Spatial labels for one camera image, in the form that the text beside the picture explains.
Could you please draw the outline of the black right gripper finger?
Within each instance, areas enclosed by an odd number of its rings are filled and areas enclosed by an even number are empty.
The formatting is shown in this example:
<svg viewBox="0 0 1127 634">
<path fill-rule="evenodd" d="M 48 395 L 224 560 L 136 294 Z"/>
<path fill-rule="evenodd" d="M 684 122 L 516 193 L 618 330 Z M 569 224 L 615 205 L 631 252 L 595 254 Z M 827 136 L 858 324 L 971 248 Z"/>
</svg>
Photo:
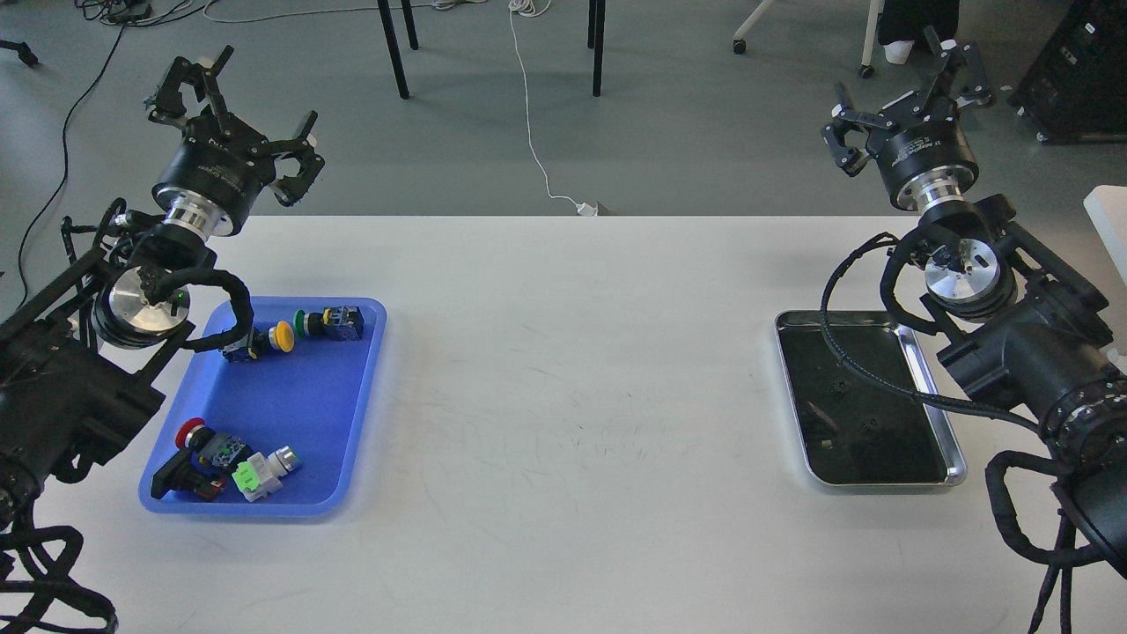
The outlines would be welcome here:
<svg viewBox="0 0 1127 634">
<path fill-rule="evenodd" d="M 994 102 L 977 44 L 941 41 L 933 26 L 924 36 L 935 56 L 933 78 L 915 93 L 912 116 L 919 120 L 953 120 L 965 107 L 990 107 Z"/>
<path fill-rule="evenodd" d="M 876 157 L 885 141 L 882 134 L 891 130 L 891 120 L 884 111 L 858 111 L 845 84 L 834 84 L 834 92 L 836 105 L 829 109 L 829 124 L 820 130 L 820 136 L 828 146 L 835 166 L 843 173 L 857 177 L 868 161 Z M 851 132 L 869 133 L 866 144 L 861 148 L 849 145 L 846 137 Z"/>
</svg>

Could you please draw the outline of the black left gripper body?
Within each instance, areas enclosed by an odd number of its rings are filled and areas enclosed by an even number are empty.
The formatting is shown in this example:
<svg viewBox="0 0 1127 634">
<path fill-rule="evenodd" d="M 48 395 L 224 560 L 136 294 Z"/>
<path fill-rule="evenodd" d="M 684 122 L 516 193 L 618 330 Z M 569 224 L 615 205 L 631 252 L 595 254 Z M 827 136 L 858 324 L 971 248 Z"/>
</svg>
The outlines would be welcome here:
<svg viewBox="0 0 1127 634">
<path fill-rule="evenodd" d="M 168 211 L 174 195 L 194 193 L 225 214 L 223 236 L 241 232 L 254 200 L 275 178 L 269 160 L 250 152 L 266 141 L 242 120 L 223 126 L 213 117 L 186 120 L 180 149 L 152 188 L 153 200 Z"/>
</svg>

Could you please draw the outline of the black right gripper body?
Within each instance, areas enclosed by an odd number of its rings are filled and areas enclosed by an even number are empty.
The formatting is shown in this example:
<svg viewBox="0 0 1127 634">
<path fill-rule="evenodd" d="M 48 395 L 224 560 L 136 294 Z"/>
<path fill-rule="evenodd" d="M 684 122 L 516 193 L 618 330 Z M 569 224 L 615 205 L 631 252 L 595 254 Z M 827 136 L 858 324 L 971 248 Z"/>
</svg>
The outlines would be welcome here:
<svg viewBox="0 0 1127 634">
<path fill-rule="evenodd" d="M 870 131 L 866 149 L 876 160 L 894 208 L 919 209 L 909 190 L 921 175 L 952 173 L 961 191 L 977 181 L 979 167 L 962 134 L 957 101 L 938 97 L 919 105 L 919 97 L 900 97 L 879 114 L 894 126 Z"/>
</svg>

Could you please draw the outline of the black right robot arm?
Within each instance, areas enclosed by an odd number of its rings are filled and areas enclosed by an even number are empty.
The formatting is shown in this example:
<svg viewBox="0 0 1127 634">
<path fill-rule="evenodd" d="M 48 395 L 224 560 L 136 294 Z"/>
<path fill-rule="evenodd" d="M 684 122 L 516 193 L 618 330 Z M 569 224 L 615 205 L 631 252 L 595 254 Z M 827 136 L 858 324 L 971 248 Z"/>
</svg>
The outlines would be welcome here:
<svg viewBox="0 0 1127 634">
<path fill-rule="evenodd" d="M 1072 629 L 1076 568 L 1099 562 L 1124 574 L 1126 413 L 1124 373 L 1104 356 L 1112 332 L 1099 316 L 1108 300 L 1075 268 L 1018 224 L 994 195 L 966 194 L 979 169 L 962 135 L 966 106 L 991 102 L 975 44 L 924 32 L 935 56 L 929 84 L 858 111 L 844 84 L 822 140 L 843 172 L 879 168 L 894 208 L 919 213 L 905 236 L 876 234 L 829 276 L 820 334 L 837 360 L 886 392 L 947 412 L 1021 425 L 1047 456 L 1001 450 L 985 468 L 991 514 L 1019 557 L 1047 572 L 1029 626 L 1039 629 L 1061 593 L 1061 631 Z M 887 249 L 879 297 L 900 325 L 946 334 L 938 359 L 962 400 L 899 387 L 854 361 L 829 333 L 829 297 L 858 258 Z"/>
</svg>

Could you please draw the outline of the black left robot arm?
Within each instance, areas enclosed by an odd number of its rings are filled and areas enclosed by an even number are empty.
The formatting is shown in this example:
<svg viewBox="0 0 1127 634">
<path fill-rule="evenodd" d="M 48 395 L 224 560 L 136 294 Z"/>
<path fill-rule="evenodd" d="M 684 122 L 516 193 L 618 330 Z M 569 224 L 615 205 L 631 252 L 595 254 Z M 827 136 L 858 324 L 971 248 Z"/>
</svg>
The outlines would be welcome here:
<svg viewBox="0 0 1127 634">
<path fill-rule="evenodd" d="M 5 633 L 64 627 L 45 620 L 54 605 L 96 618 L 114 633 L 104 593 L 71 571 L 85 538 L 72 526 L 37 527 L 33 506 L 48 477 L 73 484 L 124 450 L 165 404 L 153 382 L 177 350 L 230 358 L 290 352 L 292 325 L 254 325 L 250 293 L 215 265 L 210 236 L 241 232 L 264 189 L 291 206 L 325 166 L 311 136 L 316 111 L 293 139 L 270 140 L 230 111 L 213 61 L 177 57 L 147 100 L 148 117 L 181 133 L 158 177 L 158 213 L 112 200 L 92 247 L 3 324 L 3 593 L 28 595 L 5 615 Z"/>
</svg>

